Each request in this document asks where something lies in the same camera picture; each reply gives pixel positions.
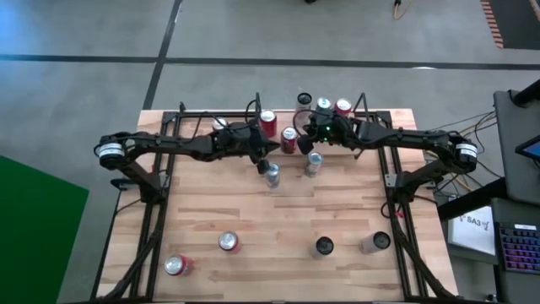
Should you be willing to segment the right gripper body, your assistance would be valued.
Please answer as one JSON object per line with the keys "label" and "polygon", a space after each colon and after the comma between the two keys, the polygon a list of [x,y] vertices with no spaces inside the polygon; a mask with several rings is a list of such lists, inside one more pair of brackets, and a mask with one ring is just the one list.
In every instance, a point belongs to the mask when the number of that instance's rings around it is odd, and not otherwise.
{"label": "right gripper body", "polygon": [[325,142],[330,138],[333,124],[333,114],[312,112],[309,117],[300,124],[300,136],[297,145],[302,155],[308,155],[315,143]]}

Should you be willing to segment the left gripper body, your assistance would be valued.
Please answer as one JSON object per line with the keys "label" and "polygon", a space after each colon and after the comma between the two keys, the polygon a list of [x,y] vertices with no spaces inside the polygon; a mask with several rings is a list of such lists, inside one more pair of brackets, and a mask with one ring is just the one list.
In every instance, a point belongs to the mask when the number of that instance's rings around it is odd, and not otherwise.
{"label": "left gripper body", "polygon": [[261,154],[258,149],[259,138],[266,134],[257,126],[246,122],[231,122],[226,128],[217,132],[217,147],[223,157],[248,156],[256,165],[260,175],[265,174],[269,168],[266,160],[267,154]]}

